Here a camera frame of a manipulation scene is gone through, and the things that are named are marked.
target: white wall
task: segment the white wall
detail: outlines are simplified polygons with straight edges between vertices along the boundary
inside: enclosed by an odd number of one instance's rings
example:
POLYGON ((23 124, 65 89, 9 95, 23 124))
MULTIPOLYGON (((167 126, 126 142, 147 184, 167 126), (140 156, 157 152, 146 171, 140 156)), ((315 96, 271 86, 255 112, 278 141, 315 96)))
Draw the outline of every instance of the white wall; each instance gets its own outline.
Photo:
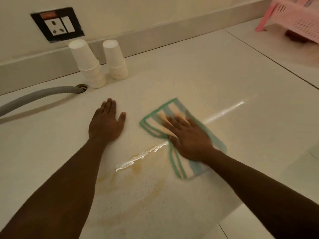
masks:
POLYGON ((0 0, 0 62, 64 47, 50 44, 32 12, 73 7, 86 40, 204 15, 249 0, 0 0))

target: gray hose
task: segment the gray hose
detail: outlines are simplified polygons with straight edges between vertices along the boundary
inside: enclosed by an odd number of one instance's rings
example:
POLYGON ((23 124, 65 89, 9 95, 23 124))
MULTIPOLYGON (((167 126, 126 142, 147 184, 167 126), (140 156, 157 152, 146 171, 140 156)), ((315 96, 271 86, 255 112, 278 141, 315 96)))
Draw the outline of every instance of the gray hose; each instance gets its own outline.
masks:
POLYGON ((13 100, 3 106, 0 106, 0 117, 23 105, 39 100, 46 96, 51 96, 55 94, 63 94, 63 93, 80 94, 85 92, 86 89, 87 89, 86 85, 78 85, 76 87, 75 86, 60 86, 60 87, 53 87, 53 88, 38 90, 36 92, 22 96, 16 100, 13 100))

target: cleaning cloth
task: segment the cleaning cloth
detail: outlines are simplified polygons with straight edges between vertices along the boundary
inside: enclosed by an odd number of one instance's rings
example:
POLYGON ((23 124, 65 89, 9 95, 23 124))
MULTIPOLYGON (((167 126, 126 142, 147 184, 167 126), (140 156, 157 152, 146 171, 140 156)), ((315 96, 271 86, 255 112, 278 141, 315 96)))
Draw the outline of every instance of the cleaning cloth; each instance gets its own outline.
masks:
MULTIPOLYGON (((215 148, 224 153, 227 152, 227 147, 225 144, 219 140, 204 124, 197 120, 177 98, 170 100, 145 116, 140 121, 139 125, 153 137, 168 139, 169 135, 175 135, 162 125, 163 121, 167 121, 166 116, 180 116, 183 119, 192 119, 195 124, 197 124, 206 132, 215 148)), ((173 169, 179 178, 190 179, 202 174, 208 169, 206 165, 200 162, 194 162, 181 156, 170 140, 169 146, 170 160, 173 165, 173 169)))

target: hand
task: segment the hand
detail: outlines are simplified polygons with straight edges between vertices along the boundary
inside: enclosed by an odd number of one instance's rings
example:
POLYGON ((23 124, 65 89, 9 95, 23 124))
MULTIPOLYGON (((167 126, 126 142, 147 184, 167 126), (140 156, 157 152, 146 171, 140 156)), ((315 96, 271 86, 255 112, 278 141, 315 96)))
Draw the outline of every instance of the hand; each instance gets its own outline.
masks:
POLYGON ((103 145, 117 139, 124 128, 126 113, 122 112, 119 120, 115 118, 116 101, 109 98, 96 110, 89 126, 89 139, 97 139, 103 145))
POLYGON ((187 122, 180 117, 167 117, 167 120, 171 125, 164 122, 163 126, 178 137, 170 136, 169 139, 183 157, 204 162, 209 153, 215 150, 208 135, 192 120, 187 119, 187 122))

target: stack of paper cups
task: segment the stack of paper cups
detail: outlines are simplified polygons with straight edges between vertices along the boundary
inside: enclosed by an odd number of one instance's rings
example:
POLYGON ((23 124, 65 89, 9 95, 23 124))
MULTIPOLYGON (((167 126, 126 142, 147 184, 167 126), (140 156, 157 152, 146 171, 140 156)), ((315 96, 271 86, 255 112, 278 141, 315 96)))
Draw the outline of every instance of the stack of paper cups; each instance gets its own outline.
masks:
POLYGON ((101 88, 106 83, 106 77, 101 70, 101 65, 94 56, 85 40, 74 40, 69 48, 78 64, 78 68, 85 76, 87 84, 92 88, 101 88))
POLYGON ((116 40, 107 40, 103 43, 103 49, 106 64, 112 78, 115 80, 125 79, 129 75, 129 72, 119 43, 116 40))

